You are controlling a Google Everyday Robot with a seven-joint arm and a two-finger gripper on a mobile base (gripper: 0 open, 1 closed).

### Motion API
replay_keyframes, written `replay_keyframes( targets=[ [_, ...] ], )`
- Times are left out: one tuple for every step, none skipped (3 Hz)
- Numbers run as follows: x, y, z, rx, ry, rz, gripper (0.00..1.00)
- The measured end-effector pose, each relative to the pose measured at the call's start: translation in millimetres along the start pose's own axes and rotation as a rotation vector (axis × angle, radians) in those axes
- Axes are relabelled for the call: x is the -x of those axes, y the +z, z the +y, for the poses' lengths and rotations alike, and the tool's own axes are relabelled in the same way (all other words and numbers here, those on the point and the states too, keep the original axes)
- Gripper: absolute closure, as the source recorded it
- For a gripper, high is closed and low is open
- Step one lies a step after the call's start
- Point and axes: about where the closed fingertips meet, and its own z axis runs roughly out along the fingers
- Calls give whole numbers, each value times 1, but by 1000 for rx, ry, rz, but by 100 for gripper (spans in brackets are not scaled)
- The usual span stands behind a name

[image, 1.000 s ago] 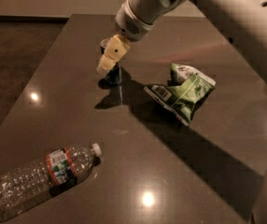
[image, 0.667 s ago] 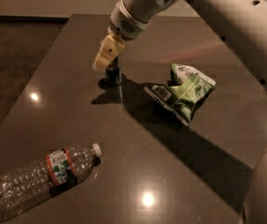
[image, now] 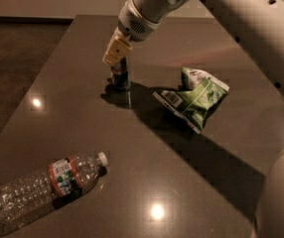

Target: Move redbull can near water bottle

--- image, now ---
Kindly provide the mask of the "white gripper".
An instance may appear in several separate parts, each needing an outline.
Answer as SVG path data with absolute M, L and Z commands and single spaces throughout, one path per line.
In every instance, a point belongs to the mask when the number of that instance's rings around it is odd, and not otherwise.
M 115 65 L 131 51 L 131 44 L 123 39 L 125 36 L 133 42 L 145 41 L 160 25 L 161 20 L 143 12 L 134 0 L 127 0 L 118 16 L 118 28 L 113 32 L 102 61 Z

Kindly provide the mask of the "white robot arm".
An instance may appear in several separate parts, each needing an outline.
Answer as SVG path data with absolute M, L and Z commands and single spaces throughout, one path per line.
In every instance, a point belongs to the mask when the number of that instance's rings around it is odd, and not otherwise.
M 146 40 L 172 11 L 189 0 L 127 0 L 103 61 L 115 65 Z M 254 69 L 284 98 L 284 1 L 199 0 L 224 28 L 244 60 L 228 63 L 240 75 Z M 251 238 L 284 238 L 284 149 L 268 170 L 254 215 Z

